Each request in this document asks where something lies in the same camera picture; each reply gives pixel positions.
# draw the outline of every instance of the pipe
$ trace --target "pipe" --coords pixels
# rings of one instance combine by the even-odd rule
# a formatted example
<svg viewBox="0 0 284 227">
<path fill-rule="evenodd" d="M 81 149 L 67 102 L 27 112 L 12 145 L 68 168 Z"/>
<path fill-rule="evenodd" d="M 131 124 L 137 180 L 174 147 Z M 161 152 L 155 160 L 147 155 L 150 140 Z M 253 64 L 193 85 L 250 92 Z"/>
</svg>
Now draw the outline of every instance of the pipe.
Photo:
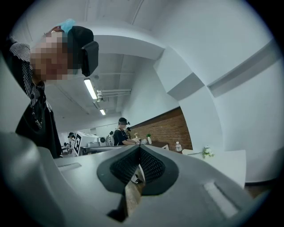
<svg viewBox="0 0 284 227">
<path fill-rule="evenodd" d="M 137 7 L 137 9 L 136 9 L 136 12 L 135 12 L 135 14 L 134 14 L 134 17 L 133 17 L 133 19 L 132 19 L 132 21 L 131 21 L 131 24 L 132 24 L 132 25 L 134 24 L 134 21 L 135 21 L 135 19 L 136 19 L 136 17 L 137 17 L 137 14 L 138 14 L 138 12 L 139 12 L 139 10 L 140 10 L 140 7 L 141 7 L 143 1 L 144 1 L 144 0 L 140 0 L 140 2 L 139 2 L 139 5 L 138 5 L 138 7 Z"/>
<path fill-rule="evenodd" d="M 118 97 L 118 96 L 129 95 L 129 94 L 130 93 L 128 93 L 128 94 L 117 94 L 117 95 L 108 95 L 108 96 L 101 96 L 101 98 Z"/>
<path fill-rule="evenodd" d="M 126 92 L 131 91 L 132 89 L 113 89 L 113 90 L 97 90 L 98 93 L 113 93 L 113 92 Z"/>
<path fill-rule="evenodd" d="M 121 92 L 121 93 L 103 93 L 102 95 L 99 95 L 98 97 L 106 97 L 107 95 L 120 95 L 120 94 L 131 94 L 130 92 Z"/>
</svg>

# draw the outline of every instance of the bottle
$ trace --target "bottle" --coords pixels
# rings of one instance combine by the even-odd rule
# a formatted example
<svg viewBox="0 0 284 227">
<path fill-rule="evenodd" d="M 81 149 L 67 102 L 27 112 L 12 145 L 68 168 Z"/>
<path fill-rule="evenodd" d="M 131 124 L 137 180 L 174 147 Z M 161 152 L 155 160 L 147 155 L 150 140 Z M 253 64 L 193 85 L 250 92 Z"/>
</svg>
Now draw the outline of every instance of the bottle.
<svg viewBox="0 0 284 227">
<path fill-rule="evenodd" d="M 176 142 L 176 151 L 177 152 L 181 152 L 182 148 L 181 148 L 181 145 L 179 144 L 179 142 L 177 141 Z"/>
</svg>

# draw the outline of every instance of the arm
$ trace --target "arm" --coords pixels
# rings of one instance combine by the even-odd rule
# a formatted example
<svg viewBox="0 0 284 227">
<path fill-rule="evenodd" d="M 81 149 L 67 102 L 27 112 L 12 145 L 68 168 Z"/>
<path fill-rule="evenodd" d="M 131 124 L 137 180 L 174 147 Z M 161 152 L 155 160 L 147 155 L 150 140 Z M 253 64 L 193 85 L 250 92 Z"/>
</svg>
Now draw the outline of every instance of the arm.
<svg viewBox="0 0 284 227">
<path fill-rule="evenodd" d="M 122 141 L 122 143 L 124 145 L 135 145 L 136 144 L 136 142 L 134 143 L 134 142 L 131 142 L 131 141 L 133 141 L 133 140 L 127 139 L 127 140 Z"/>
<path fill-rule="evenodd" d="M 135 140 L 127 139 L 128 142 L 136 143 Z"/>
</svg>

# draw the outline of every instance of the ceiling light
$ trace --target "ceiling light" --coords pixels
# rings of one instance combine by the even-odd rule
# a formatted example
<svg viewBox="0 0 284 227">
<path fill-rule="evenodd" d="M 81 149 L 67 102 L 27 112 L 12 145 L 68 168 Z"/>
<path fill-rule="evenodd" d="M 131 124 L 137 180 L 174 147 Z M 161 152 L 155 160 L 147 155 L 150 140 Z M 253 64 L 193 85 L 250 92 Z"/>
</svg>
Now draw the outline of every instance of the ceiling light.
<svg viewBox="0 0 284 227">
<path fill-rule="evenodd" d="M 90 79 L 84 79 L 85 85 L 92 97 L 92 99 L 97 99 L 97 96 L 95 94 L 94 88 L 92 86 L 91 80 Z"/>
<path fill-rule="evenodd" d="M 99 110 L 99 111 L 101 111 L 102 115 L 106 115 L 104 110 Z"/>
</svg>

